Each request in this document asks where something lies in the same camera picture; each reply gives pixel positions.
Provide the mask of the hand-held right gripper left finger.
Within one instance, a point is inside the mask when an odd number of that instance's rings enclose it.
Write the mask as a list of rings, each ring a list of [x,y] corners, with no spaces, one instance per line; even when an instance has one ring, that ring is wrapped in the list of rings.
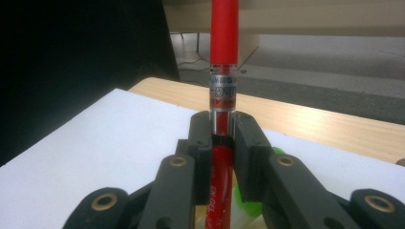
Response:
[[[176,154],[188,155],[195,160],[195,203],[207,204],[210,194],[212,167],[212,131],[209,112],[193,114],[187,139],[178,141]]]

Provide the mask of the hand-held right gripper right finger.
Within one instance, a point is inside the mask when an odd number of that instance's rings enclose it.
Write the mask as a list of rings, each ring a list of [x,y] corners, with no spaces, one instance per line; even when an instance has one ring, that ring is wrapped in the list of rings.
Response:
[[[272,148],[252,115],[236,113],[234,143],[234,171],[242,201],[261,202],[267,184],[266,159]]]

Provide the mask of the green highlighter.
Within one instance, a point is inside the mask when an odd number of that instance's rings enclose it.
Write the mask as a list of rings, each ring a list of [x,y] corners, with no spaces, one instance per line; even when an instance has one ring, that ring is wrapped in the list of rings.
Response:
[[[269,156],[282,155],[284,151],[271,146],[251,146],[237,149],[234,171],[237,179],[235,199],[238,206],[258,203],[262,206],[266,196],[266,161]]]

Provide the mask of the red pen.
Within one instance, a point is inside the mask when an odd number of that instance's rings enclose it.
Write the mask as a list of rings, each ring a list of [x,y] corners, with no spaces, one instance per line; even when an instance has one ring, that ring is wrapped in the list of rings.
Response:
[[[230,229],[238,37],[238,0],[212,0],[209,106],[213,148],[205,229]]]

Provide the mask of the wooden table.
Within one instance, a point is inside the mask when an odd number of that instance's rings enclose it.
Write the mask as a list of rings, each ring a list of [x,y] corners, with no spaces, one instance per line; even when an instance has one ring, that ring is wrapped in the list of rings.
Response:
[[[188,109],[208,108],[204,87],[149,77],[130,91]],[[239,94],[237,109],[282,134],[396,163],[405,159],[405,126]]]

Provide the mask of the thin black metal leg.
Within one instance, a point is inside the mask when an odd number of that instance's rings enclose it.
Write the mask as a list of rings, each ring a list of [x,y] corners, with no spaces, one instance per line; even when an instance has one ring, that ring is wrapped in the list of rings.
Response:
[[[184,37],[187,34],[195,34],[196,35],[196,53],[200,53],[200,33],[199,32],[179,32],[181,37],[181,41],[184,42]]]

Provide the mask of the beige wooden shelf unit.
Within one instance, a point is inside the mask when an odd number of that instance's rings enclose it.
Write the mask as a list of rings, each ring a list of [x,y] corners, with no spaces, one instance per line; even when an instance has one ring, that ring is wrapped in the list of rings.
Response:
[[[260,34],[405,36],[405,0],[239,0],[239,62]]]

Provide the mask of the dark curtain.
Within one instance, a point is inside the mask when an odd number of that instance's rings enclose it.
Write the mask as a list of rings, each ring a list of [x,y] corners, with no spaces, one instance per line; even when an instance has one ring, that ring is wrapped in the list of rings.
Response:
[[[149,76],[180,78],[162,0],[0,0],[0,167]]]

